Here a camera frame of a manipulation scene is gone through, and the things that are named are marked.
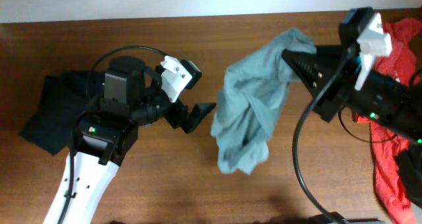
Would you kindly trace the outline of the light blue t-shirt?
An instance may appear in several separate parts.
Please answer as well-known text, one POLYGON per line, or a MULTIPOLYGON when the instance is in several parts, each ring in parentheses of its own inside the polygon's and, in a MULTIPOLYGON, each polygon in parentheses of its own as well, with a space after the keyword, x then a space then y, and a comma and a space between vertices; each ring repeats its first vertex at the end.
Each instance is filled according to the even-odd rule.
POLYGON ((299 81, 282 59, 285 49, 316 52, 311 37, 291 28, 226 69, 210 131, 218 145, 221 173, 249 175, 268 159, 267 142, 287 101, 289 85, 299 81))

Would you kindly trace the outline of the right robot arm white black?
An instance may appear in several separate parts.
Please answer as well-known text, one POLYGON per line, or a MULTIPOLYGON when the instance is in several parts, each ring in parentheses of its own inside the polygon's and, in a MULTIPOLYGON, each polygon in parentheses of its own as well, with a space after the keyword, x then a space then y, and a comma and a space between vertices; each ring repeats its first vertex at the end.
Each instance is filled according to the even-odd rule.
POLYGON ((315 98, 312 111, 329 123, 342 107, 368 118, 413 144, 421 144, 421 105, 413 88, 371 70, 363 87, 355 89, 361 62, 354 48, 320 45, 316 53, 283 50, 282 59, 315 98))

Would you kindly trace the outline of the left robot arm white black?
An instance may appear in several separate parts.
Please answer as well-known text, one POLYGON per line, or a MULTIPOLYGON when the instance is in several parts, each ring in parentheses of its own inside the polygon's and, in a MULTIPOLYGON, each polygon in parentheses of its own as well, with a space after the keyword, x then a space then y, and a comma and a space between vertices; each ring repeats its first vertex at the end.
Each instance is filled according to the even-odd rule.
POLYGON ((172 128, 191 133, 215 103, 197 103, 192 110, 179 96, 201 78, 186 59, 166 55, 156 68, 131 56, 109 62, 104 93, 90 100, 95 110, 83 112, 71 134, 71 147, 61 183, 44 223, 90 223, 106 188, 138 129, 164 118, 172 128))

